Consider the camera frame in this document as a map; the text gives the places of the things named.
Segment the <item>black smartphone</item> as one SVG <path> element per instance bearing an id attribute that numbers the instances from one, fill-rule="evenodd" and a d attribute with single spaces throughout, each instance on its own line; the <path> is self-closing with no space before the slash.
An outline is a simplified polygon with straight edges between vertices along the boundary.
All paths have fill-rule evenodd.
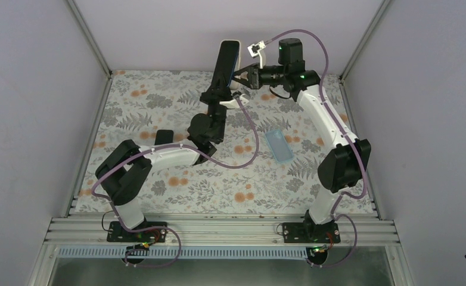
<path id="1" fill-rule="evenodd" d="M 211 86 L 229 87 L 234 75 L 238 45 L 235 42 L 220 44 Z"/>

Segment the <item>black phone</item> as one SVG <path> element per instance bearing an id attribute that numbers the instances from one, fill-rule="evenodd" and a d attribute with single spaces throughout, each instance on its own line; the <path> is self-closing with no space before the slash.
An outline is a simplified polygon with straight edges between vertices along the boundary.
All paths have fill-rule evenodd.
<path id="1" fill-rule="evenodd" d="M 156 132 L 154 145 L 163 145 L 173 143 L 174 131 L 161 129 Z"/>

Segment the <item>light blue phone case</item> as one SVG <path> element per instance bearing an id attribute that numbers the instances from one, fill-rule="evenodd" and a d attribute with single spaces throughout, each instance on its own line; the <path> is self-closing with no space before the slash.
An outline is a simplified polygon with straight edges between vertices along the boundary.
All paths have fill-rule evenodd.
<path id="1" fill-rule="evenodd" d="M 294 158 L 294 154 L 280 129 L 266 132 L 265 139 L 276 162 L 286 163 Z"/>

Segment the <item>beige clear phone case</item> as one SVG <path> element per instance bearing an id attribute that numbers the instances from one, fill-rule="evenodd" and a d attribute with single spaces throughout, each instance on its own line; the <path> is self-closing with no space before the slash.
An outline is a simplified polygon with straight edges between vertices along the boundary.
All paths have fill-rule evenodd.
<path id="1" fill-rule="evenodd" d="M 242 47 L 242 44 L 239 40 L 237 39 L 223 39 L 220 43 L 223 44 L 224 42 L 235 42 L 237 45 L 238 45 L 238 53 L 237 53 L 237 59 L 236 59 L 236 62 L 235 62 L 235 67 L 234 67 L 234 71 L 238 71 L 240 69 L 240 66 L 241 66 L 241 47 Z M 234 81 L 232 79 L 231 83 L 230 83 L 230 90 L 232 92 L 238 90 L 240 87 L 240 84 L 236 81 Z"/>

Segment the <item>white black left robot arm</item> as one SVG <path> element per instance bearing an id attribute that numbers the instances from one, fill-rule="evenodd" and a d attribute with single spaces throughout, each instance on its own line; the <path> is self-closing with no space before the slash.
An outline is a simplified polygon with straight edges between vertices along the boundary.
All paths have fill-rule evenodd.
<path id="1" fill-rule="evenodd" d="M 176 142 L 172 130 L 162 129 L 149 147 L 127 139 L 97 168 L 98 184 L 106 192 L 103 198 L 111 204 L 129 240 L 139 241 L 146 233 L 138 194 L 148 176 L 159 170 L 212 160 L 216 145 L 224 139 L 227 111 L 241 105 L 229 87 L 220 86 L 211 86 L 200 95 L 200 101 L 207 105 L 207 113 L 191 119 L 187 138 Z"/>

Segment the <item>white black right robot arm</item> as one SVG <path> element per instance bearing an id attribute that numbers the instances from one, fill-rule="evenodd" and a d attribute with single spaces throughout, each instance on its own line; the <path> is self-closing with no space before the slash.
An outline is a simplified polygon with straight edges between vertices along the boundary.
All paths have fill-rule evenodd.
<path id="1" fill-rule="evenodd" d="M 278 64 L 274 66 L 265 63 L 266 46 L 264 41 L 248 46 L 250 56 L 259 62 L 236 71 L 234 80 L 250 89 L 282 86 L 309 116 L 327 147 L 328 153 L 317 170 L 323 190 L 307 210 L 303 227 L 304 237 L 317 243 L 326 234 L 325 224 L 338 218 L 335 211 L 344 196 L 356 200 L 366 196 L 366 189 L 357 195 L 351 189 L 365 176 L 371 144 L 358 139 L 340 118 L 325 92 L 324 76 L 306 69 L 300 39 L 279 41 Z"/>

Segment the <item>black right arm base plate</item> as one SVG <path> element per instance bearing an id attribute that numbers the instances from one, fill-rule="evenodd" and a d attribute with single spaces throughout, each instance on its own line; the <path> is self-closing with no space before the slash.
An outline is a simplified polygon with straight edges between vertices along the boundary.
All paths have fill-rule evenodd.
<path id="1" fill-rule="evenodd" d="M 341 242 L 338 224 L 334 221 L 322 225 L 312 222 L 308 225 L 304 222 L 285 222 L 282 224 L 282 234 L 287 244 Z"/>

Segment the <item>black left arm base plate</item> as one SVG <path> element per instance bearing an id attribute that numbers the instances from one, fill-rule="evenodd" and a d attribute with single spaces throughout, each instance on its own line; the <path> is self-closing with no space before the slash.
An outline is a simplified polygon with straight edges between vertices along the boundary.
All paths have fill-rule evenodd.
<path id="1" fill-rule="evenodd" d="M 161 229 L 128 232 L 121 226 L 120 222 L 116 221 L 110 223 L 106 240 L 110 243 L 163 243 L 166 239 L 166 230 L 163 229 L 163 233 L 160 231 Z"/>

